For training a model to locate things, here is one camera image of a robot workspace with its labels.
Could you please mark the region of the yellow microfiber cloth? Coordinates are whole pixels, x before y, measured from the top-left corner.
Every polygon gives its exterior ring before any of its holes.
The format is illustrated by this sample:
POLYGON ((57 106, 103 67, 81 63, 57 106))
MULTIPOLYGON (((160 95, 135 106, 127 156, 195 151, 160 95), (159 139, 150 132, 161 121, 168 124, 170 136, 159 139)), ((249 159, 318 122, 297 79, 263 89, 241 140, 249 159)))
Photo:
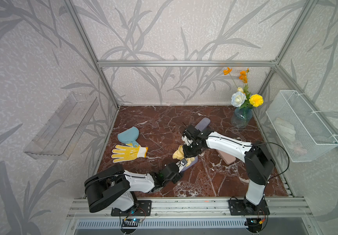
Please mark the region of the yellow microfiber cloth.
POLYGON ((184 150, 183 150, 183 146, 180 146, 174 153, 173 153, 173 159, 177 159, 177 160, 181 160, 185 158, 185 154, 184 154, 184 150))

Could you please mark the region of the blue-grey fabric eyeglass case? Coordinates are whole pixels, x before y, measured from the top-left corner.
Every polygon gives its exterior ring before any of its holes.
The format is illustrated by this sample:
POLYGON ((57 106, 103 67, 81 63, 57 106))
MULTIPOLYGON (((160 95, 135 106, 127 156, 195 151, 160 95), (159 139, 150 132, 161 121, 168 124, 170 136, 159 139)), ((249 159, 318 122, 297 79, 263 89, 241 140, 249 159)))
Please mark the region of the blue-grey fabric eyeglass case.
POLYGON ((196 164, 198 162, 198 157, 192 157, 192 158, 188 158, 187 160, 189 160, 190 164, 185 166, 181 172, 186 171, 187 169, 189 169, 190 167, 192 167, 194 164, 196 164))

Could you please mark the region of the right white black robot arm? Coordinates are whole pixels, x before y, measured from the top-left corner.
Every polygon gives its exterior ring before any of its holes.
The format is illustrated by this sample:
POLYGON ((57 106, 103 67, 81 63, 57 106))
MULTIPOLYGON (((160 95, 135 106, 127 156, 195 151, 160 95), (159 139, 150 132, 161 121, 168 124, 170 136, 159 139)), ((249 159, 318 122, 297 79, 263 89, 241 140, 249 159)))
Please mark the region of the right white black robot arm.
POLYGON ((182 137, 185 142, 183 145, 185 158, 195 157, 205 149, 214 149, 244 162, 250 180, 244 204, 257 207, 261 203, 265 187, 275 168, 275 162, 266 144, 242 142, 208 128, 200 131, 192 125, 184 130, 182 137))

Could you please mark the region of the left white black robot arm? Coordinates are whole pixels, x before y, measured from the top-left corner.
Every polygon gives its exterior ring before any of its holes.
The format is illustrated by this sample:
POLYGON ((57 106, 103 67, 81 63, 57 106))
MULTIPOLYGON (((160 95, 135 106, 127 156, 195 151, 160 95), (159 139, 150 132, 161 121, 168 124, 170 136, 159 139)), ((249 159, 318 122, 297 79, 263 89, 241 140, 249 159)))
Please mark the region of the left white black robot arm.
POLYGON ((146 174, 129 172, 121 164, 113 165, 85 181, 89 211, 96 213, 111 206, 130 212, 139 207, 135 192, 156 193, 169 182, 177 183, 186 163, 186 160, 169 163, 159 172, 146 174))

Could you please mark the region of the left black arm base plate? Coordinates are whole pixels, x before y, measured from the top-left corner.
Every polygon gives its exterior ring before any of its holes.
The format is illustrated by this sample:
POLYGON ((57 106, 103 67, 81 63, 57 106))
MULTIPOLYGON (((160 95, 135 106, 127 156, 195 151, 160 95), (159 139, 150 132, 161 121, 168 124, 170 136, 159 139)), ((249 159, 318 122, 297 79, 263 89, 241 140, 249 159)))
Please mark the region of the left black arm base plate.
POLYGON ((121 211, 120 209, 113 208, 111 211, 111 216, 150 216, 151 209, 151 200, 138 200, 137 203, 134 203, 133 206, 126 211, 121 211))

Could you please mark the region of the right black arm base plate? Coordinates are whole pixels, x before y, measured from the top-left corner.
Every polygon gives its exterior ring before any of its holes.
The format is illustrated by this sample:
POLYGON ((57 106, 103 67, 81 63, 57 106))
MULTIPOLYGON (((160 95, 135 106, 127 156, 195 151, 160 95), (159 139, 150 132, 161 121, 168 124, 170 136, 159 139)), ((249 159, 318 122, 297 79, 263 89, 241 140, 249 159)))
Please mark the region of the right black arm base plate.
POLYGON ((237 199, 236 197, 231 197, 228 201, 228 207, 231 215, 270 215, 268 204, 264 198, 258 205, 254 205, 246 198, 237 199))

